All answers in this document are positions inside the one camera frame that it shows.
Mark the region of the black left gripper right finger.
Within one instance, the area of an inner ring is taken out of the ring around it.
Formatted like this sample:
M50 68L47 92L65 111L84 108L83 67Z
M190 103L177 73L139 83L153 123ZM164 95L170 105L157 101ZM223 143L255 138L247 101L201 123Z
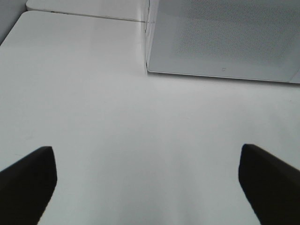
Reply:
M238 179L260 224L300 223L299 170L254 144L244 144Z

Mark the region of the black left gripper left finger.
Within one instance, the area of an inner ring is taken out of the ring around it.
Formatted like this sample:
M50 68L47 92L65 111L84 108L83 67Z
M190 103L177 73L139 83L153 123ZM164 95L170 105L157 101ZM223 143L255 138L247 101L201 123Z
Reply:
M0 172L0 223L39 223L57 185L51 146L40 147Z

